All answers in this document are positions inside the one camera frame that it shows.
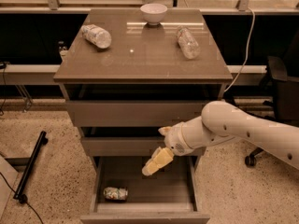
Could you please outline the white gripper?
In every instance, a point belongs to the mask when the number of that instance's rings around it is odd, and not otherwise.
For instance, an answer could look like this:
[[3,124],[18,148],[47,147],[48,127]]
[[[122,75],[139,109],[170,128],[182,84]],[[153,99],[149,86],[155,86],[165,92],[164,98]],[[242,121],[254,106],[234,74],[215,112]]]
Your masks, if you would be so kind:
[[192,141],[195,128],[188,122],[161,127],[158,132],[164,136],[167,147],[158,147],[142,168],[142,174],[150,176],[164,168],[176,156],[185,156],[194,151]]

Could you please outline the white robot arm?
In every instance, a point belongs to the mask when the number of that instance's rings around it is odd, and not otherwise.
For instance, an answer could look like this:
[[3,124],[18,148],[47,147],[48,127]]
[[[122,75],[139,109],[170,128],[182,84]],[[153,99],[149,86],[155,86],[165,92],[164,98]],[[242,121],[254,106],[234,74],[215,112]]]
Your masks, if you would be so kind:
[[176,156],[193,153],[200,147],[241,138],[299,169],[299,128],[256,118],[223,101],[204,106],[199,117],[174,126],[162,127],[165,147],[157,148],[142,169],[153,175]]

